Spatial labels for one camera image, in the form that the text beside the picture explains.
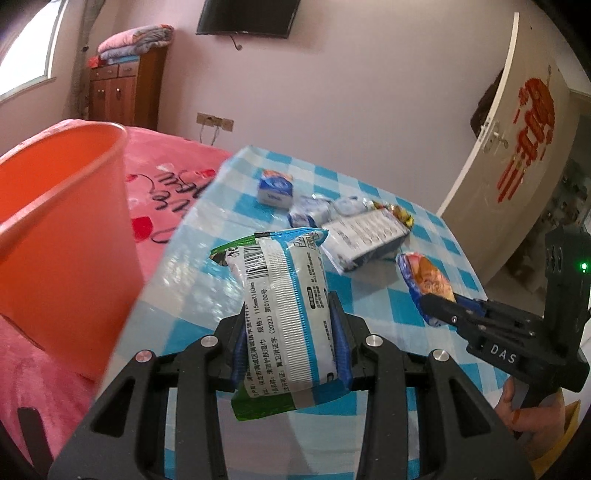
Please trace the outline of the person's right hand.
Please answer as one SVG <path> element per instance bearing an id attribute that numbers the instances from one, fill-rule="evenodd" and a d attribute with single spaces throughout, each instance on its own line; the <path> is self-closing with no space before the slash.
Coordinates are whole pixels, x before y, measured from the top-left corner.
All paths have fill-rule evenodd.
<path id="1" fill-rule="evenodd" d="M 526 456 L 532 464 L 548 468 L 572 440 L 578 428 L 581 402 L 566 405 L 559 391 L 548 406 L 514 409 L 514 396 L 515 380 L 510 377 L 495 411 L 510 431 L 531 435 L 524 446 Z"/>

